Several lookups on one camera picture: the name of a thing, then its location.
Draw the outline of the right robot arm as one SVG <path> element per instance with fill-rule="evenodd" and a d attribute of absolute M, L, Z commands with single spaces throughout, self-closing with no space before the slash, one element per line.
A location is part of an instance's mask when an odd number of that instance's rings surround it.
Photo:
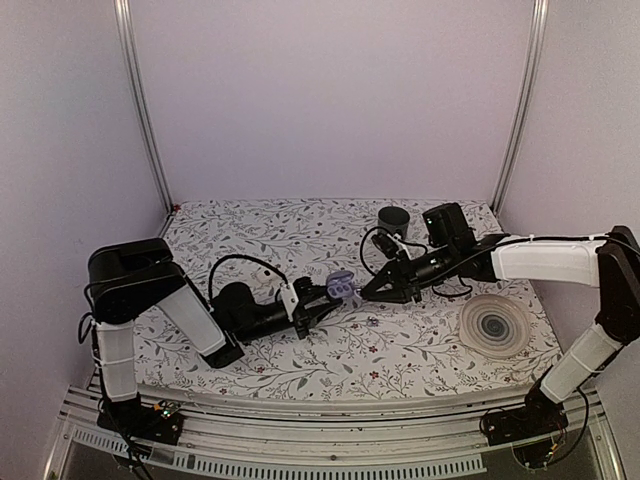
<path fill-rule="evenodd" d="M 626 226 L 591 236 L 492 234 L 477 239 L 461 206 L 423 214 L 431 251 L 411 259 L 387 240 L 376 247 L 387 263 L 362 288 L 363 299 L 419 302 L 424 289 L 458 276 L 477 282 L 535 280 L 581 284 L 600 292 L 591 327 L 531 387 L 518 409 L 486 413 L 480 430 L 490 445 L 567 427 L 564 401 L 639 337 L 639 245 Z"/>

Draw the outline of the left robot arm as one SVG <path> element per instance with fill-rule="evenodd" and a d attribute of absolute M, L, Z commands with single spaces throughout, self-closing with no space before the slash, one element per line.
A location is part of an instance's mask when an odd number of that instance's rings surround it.
<path fill-rule="evenodd" d="M 134 322 L 158 308 L 214 368 L 242 358 L 243 344 L 287 329 L 304 339 L 311 329 L 354 293 L 349 272 L 315 284 L 308 277 L 290 281 L 280 271 L 281 285 L 268 304 L 255 301 L 242 282 L 224 286 L 206 299 L 173 260 L 168 244 L 151 238 L 102 247 L 87 264 L 84 289 L 91 325 L 78 338 L 91 338 L 100 373 L 102 407 L 99 427 L 123 437 L 176 443 L 184 422 L 177 405 L 163 401 L 146 407 L 135 378 Z"/>

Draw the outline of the dark purple earbud case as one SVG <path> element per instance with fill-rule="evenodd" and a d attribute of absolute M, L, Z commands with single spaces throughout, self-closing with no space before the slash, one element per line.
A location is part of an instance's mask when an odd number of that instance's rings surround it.
<path fill-rule="evenodd" d="M 345 300 L 356 294 L 354 273 L 340 270 L 329 274 L 325 281 L 326 296 L 331 300 Z"/>

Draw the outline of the white earbud charging case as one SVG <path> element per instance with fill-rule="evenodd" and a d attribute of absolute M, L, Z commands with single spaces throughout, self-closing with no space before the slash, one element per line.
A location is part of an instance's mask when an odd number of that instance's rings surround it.
<path fill-rule="evenodd" d="M 281 283 L 281 278 L 277 274 L 266 267 L 261 266 L 256 269 L 255 273 L 252 275 L 252 279 L 256 285 L 261 287 L 279 286 Z"/>

